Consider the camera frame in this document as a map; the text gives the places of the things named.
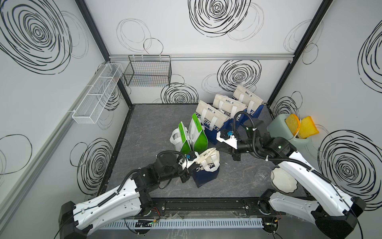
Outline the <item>blue beige takeout bag front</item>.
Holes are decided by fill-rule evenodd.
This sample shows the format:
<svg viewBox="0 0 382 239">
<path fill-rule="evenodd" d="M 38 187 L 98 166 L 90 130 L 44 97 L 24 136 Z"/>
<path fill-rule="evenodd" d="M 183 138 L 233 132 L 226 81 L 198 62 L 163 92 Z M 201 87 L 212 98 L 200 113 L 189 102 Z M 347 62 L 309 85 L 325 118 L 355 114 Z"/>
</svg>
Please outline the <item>blue beige takeout bag front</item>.
<svg viewBox="0 0 382 239">
<path fill-rule="evenodd" d="M 191 176 L 198 188 L 217 178 L 219 174 L 219 151 L 209 148 L 201 154 L 196 152 L 196 159 L 189 167 Z"/>
</svg>

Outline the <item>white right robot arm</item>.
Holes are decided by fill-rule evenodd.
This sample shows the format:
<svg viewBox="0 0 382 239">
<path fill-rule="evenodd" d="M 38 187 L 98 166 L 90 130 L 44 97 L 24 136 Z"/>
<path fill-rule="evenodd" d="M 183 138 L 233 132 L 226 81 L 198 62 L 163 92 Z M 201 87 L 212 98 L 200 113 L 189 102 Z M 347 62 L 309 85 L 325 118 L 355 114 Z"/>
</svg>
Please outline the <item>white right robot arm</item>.
<svg viewBox="0 0 382 239">
<path fill-rule="evenodd" d="M 236 161 L 243 153 L 272 162 L 272 189 L 259 198 L 257 207 L 264 215 L 284 212 L 315 224 L 331 239 L 344 239 L 356 226 L 366 203 L 341 191 L 330 179 L 311 166 L 284 137 L 276 136 L 270 126 L 249 117 L 242 126 L 247 139 L 241 139 L 236 121 L 224 129 L 217 140 L 228 144 L 228 153 Z"/>
</svg>

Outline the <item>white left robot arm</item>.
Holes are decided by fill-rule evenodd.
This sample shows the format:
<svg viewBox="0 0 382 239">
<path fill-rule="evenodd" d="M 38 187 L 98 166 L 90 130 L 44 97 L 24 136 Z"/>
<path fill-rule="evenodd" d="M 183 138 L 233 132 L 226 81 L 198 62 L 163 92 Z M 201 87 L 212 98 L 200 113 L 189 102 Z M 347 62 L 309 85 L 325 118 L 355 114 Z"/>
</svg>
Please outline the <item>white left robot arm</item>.
<svg viewBox="0 0 382 239">
<path fill-rule="evenodd" d="M 95 198 L 75 204 L 62 205 L 59 217 L 59 239 L 85 239 L 99 228 L 138 214 L 148 214 L 153 208 L 150 192 L 162 181 L 190 178 L 188 166 L 198 158 L 196 152 L 188 154 L 166 150 L 157 154 L 154 163 L 127 173 L 121 184 Z"/>
</svg>

